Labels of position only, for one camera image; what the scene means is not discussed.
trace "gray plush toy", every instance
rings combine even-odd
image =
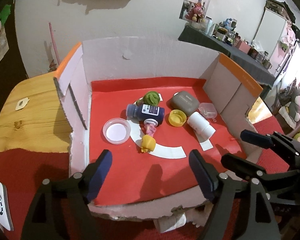
[[[287,103],[285,107],[291,119],[298,122],[300,120],[300,114],[298,113],[300,107],[300,88],[293,88],[291,102]]]

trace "yellow bottle cap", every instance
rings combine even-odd
[[[172,110],[169,114],[169,123],[172,126],[181,127],[186,121],[186,114],[180,110]]]

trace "orange cardboard edge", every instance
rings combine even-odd
[[[74,55],[74,53],[77,51],[77,49],[81,46],[81,42],[78,42],[72,49],[71,51],[68,53],[68,55],[63,59],[63,61],[60,63],[60,65],[58,66],[57,70],[54,73],[54,77],[59,79],[61,74],[63,73],[64,69],[66,68],[69,60],[72,58],[72,56]]]
[[[260,95],[263,88],[242,67],[223,53],[220,53],[219,62],[248,89],[253,97],[257,98]]]

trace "blue bottle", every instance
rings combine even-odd
[[[150,105],[132,105],[129,104],[126,110],[126,116],[130,118],[137,118],[138,121],[146,119],[155,119],[158,125],[162,124],[164,119],[164,108]]]

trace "bottle label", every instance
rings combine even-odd
[[[143,114],[150,114],[150,115],[159,115],[159,107],[158,106],[143,105],[142,113]]]

